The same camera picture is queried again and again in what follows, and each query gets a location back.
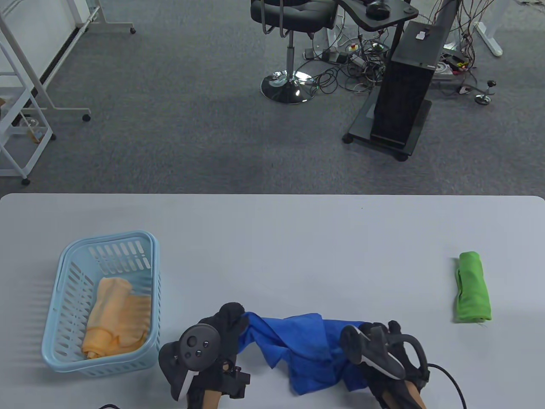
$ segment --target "orange towel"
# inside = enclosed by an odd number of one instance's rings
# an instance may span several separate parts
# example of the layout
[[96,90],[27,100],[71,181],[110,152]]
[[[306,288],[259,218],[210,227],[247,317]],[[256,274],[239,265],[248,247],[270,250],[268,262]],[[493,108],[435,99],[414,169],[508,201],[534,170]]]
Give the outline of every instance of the orange towel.
[[100,280],[81,348],[89,359],[132,352],[145,343],[152,300],[129,295],[131,290],[131,284],[121,278]]

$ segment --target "white wall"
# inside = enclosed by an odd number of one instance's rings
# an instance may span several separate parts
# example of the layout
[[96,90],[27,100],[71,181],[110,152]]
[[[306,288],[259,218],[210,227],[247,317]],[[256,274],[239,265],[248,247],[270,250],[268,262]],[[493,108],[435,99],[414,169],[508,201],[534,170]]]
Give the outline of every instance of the white wall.
[[[86,4],[86,0],[68,1]],[[1,0],[0,8],[5,9],[11,2]],[[22,0],[5,20],[38,76],[44,73],[76,27],[67,0]],[[3,35],[0,35],[0,41],[7,45]],[[0,70],[8,67],[8,62],[0,55]],[[5,79],[0,85],[6,85]]]

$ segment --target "black computer tower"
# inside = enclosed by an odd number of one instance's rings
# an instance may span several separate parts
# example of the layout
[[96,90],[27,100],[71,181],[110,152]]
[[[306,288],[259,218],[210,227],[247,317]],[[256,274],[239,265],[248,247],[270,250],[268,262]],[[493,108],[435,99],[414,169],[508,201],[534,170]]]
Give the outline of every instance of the black computer tower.
[[443,33],[442,27],[414,21],[407,24],[386,65],[371,139],[397,148],[405,146],[443,50]]

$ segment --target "black chair seat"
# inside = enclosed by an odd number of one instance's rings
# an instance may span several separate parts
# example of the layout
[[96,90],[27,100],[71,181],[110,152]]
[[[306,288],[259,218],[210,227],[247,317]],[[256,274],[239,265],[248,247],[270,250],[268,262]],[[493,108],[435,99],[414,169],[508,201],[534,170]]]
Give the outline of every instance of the black chair seat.
[[[322,28],[333,28],[337,14],[335,0],[284,1],[282,25],[286,30],[302,33],[316,33]],[[278,0],[265,0],[265,24],[280,26],[280,7]],[[261,0],[252,0],[250,6],[252,20],[261,23]]]

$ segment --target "black desk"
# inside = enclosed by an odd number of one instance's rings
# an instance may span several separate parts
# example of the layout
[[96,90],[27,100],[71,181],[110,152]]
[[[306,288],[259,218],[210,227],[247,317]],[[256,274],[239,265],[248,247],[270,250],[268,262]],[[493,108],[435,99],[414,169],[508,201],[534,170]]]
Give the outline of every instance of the black desk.
[[[366,15],[365,5],[358,0],[336,0],[338,5],[342,7],[355,23],[364,29],[365,31],[378,31],[386,27],[395,26],[396,33],[393,36],[392,47],[390,49],[389,56],[393,55],[394,50],[399,44],[401,34],[403,33],[404,23],[408,20],[418,17],[418,10],[412,7],[408,2],[402,0],[384,0],[384,2],[390,7],[390,17],[385,20],[372,20]],[[374,121],[374,108],[377,103],[377,97],[380,87],[375,87],[370,93],[364,106],[358,113],[354,123],[350,127],[348,133],[343,136],[344,143],[352,143],[354,139],[358,139],[369,145],[375,146],[379,149],[385,149],[394,154],[395,158],[399,161],[405,161],[412,155],[416,142],[420,136],[422,126],[426,120],[426,116],[429,112],[431,102],[425,101],[420,109],[416,123],[413,126],[413,131],[410,134],[409,141],[404,147],[399,145],[390,144],[382,140],[371,138],[371,129]]]
[[367,17],[365,5],[358,0],[336,1],[352,17],[352,20],[365,31],[379,31],[418,17],[418,10],[402,0],[384,0],[384,3],[390,7],[390,17],[378,21]]

